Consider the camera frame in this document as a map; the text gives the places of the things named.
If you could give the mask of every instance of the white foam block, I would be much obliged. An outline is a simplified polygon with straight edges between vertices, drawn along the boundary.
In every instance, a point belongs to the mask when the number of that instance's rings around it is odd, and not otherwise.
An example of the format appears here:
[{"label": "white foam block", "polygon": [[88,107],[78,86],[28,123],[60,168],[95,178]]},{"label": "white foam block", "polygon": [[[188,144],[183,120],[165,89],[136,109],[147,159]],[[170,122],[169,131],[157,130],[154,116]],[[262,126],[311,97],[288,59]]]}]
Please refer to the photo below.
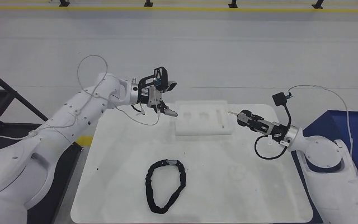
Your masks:
[{"label": "white foam block", "polygon": [[208,136],[232,134],[226,101],[177,101],[175,135]]}]

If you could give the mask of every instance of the white cable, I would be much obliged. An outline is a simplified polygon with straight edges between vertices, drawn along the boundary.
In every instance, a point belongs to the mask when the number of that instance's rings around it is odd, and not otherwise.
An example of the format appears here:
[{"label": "white cable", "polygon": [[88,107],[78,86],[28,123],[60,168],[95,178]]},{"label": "white cable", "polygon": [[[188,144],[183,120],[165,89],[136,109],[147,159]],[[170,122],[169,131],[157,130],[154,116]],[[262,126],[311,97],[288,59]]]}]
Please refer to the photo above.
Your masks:
[{"label": "white cable", "polygon": [[[92,93],[89,93],[89,92],[87,92],[87,91],[84,89],[84,87],[83,87],[83,85],[82,85],[82,83],[81,83],[81,80],[79,79],[79,67],[81,66],[82,62],[83,62],[84,60],[86,60],[87,58],[89,58],[89,57],[98,57],[98,58],[101,58],[101,59],[105,62],[105,64],[106,64],[106,73],[105,73],[105,75],[102,77],[102,79],[100,80],[100,82],[94,87]],[[99,55],[91,54],[91,55],[89,55],[89,56],[86,56],[85,58],[83,58],[83,59],[80,61],[80,63],[79,63],[78,66],[77,66],[77,81],[78,81],[78,84],[80,85],[82,91],[84,91],[85,93],[89,94],[88,100],[83,104],[83,106],[82,106],[82,107],[80,108],[80,110],[79,110],[80,113],[81,113],[82,109],[83,109],[83,108],[91,101],[91,99],[94,97],[93,94],[95,93],[96,89],[97,89],[98,86],[101,84],[101,82],[105,79],[105,77],[107,76],[107,73],[108,73],[108,63],[107,63],[107,61],[106,61],[103,57],[101,57],[101,56],[99,56]],[[124,112],[123,110],[118,109],[117,106],[116,106],[112,101],[110,101],[109,99],[106,99],[106,98],[104,98],[104,97],[102,97],[102,96],[99,96],[99,98],[102,98],[102,99],[108,101],[109,103],[112,103],[117,110],[122,111],[125,115],[128,116],[128,118],[130,118],[131,120],[133,120],[133,121],[135,121],[135,122],[137,122],[137,123],[139,123],[139,124],[148,125],[148,126],[153,126],[153,125],[156,125],[156,124],[159,122],[160,111],[158,110],[158,105],[156,105],[156,107],[157,107],[157,112],[158,112],[157,121],[156,121],[154,124],[145,124],[145,123],[142,123],[142,122],[139,122],[139,121],[133,119],[132,117],[130,117],[130,116],[129,116],[126,112]],[[156,98],[155,86],[154,86],[154,98]],[[36,132],[38,132],[38,131],[40,131],[40,130],[47,129],[47,128],[54,128],[54,129],[56,130],[56,128],[69,128],[69,127],[72,127],[72,126],[74,126],[74,124],[76,123],[77,116],[78,116],[78,115],[75,115],[75,116],[74,116],[73,123],[70,124],[70,125],[66,125],[66,126],[51,126],[51,125],[46,124],[46,125],[48,125],[48,127],[43,127],[43,128],[37,129]],[[11,140],[22,140],[22,139],[27,138],[28,136],[29,136],[29,135],[24,136],[24,137],[22,137],[22,138],[12,138],[12,137],[8,137],[8,136],[0,136],[0,138],[7,138],[7,139],[11,139]]]},{"label": "white cable", "polygon": [[317,86],[317,85],[297,85],[297,86],[293,86],[293,87],[289,88],[289,93],[290,93],[290,90],[292,90],[293,88],[300,87],[300,86],[309,86],[309,87],[314,87],[314,88],[320,88],[320,89],[323,89],[323,90],[327,90],[329,92],[333,92],[336,96],[338,96],[342,100],[343,104],[345,105],[346,112],[347,112],[347,128],[348,128],[349,140],[350,140],[350,143],[351,143],[350,156],[352,157],[352,153],[353,153],[353,138],[352,138],[351,126],[350,126],[350,122],[349,122],[349,111],[348,111],[348,107],[347,107],[347,104],[344,101],[344,99],[340,95],[338,95],[336,92],[334,92],[333,90],[330,90],[330,89],[328,89],[326,87],[323,87],[323,86]]},{"label": "white cable", "polygon": [[11,140],[23,140],[24,138],[26,138],[27,136],[25,137],[22,137],[22,138],[11,138],[11,137],[8,137],[8,136],[0,136],[0,138],[7,138],[7,139],[11,139]]}]

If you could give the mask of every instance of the white table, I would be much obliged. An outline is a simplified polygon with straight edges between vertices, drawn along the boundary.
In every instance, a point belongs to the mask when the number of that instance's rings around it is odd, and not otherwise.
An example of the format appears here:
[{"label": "white table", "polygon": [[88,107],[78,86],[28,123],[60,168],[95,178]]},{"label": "white table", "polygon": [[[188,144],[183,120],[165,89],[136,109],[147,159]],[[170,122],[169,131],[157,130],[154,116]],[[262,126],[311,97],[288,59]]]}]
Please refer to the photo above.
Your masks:
[{"label": "white table", "polygon": [[[228,105],[232,111],[252,111],[278,122],[268,105]],[[154,123],[156,115],[131,116]],[[175,136],[174,118],[162,115],[153,127],[140,125],[117,110],[107,110],[98,122],[77,190],[71,218],[76,223],[258,223],[308,222],[312,208],[290,153],[273,161],[253,150],[260,135],[237,125],[230,136]],[[262,139],[264,156],[282,148]],[[166,214],[152,213],[145,196],[145,176],[151,164],[180,160],[186,188]],[[180,184],[174,166],[156,169],[152,187],[163,207]]]}]

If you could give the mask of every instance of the yellow stripe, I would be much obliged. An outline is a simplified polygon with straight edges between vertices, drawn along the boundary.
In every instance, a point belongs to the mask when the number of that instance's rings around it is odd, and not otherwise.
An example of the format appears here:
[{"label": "yellow stripe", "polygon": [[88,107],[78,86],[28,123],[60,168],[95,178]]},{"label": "yellow stripe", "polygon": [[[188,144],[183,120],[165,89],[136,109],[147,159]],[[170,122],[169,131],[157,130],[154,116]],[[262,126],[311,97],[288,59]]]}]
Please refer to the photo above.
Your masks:
[{"label": "yellow stripe", "polygon": [[91,146],[92,140],[93,136],[80,136],[76,142],[80,146]]},{"label": "yellow stripe", "polygon": [[335,12],[358,13],[358,9],[325,8],[197,8],[197,7],[92,7],[92,6],[0,6],[0,10],[68,10],[68,11],[236,11],[236,12]]},{"label": "yellow stripe", "polygon": [[[167,0],[167,1],[161,1],[161,0],[153,0],[152,1],[154,4],[228,4],[227,1],[171,1],[171,0]],[[123,4],[123,3],[143,3],[143,1],[128,1],[128,0],[103,0],[101,1],[101,4]],[[237,2],[237,5],[277,5],[277,4],[281,4],[281,5],[303,5],[303,4],[308,4],[311,5],[312,2]],[[358,3],[353,3],[353,2],[341,2],[341,3],[324,3],[324,5],[331,5],[331,6],[340,6],[340,5],[345,5],[345,6],[350,6],[350,5],[358,5]]]}]

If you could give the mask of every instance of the black cable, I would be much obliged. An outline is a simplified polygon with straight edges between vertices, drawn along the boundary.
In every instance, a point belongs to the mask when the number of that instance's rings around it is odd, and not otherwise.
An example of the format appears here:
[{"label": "black cable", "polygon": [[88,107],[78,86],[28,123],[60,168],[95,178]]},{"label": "black cable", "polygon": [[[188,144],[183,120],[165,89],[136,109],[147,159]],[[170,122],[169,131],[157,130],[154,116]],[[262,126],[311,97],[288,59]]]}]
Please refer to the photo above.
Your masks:
[{"label": "black cable", "polygon": [[135,106],[133,106],[133,105],[131,105],[131,106],[132,106],[132,108],[133,108],[135,111],[142,113],[140,110],[138,110],[137,108],[135,108]]},{"label": "black cable", "polygon": [[284,104],[283,106],[284,106],[284,108],[285,108],[285,110],[286,110],[287,116],[289,117],[289,122],[288,122],[288,124],[287,124],[287,129],[288,129],[288,128],[290,128],[290,126],[291,126],[292,118],[291,118],[291,114],[290,114],[290,112],[289,112],[289,109],[287,108],[287,105]]},{"label": "black cable", "polygon": [[263,157],[263,156],[261,156],[261,155],[257,152],[257,148],[256,148],[257,142],[258,142],[261,138],[267,138],[267,137],[268,137],[268,136],[260,136],[260,137],[258,137],[258,138],[256,139],[255,145],[254,145],[256,155],[257,155],[258,157],[264,159],[264,160],[275,160],[275,159],[277,159],[277,158],[280,158],[280,157],[286,152],[287,146],[285,146],[284,150],[282,150],[282,152],[281,152],[279,155],[274,156],[274,157]]}]

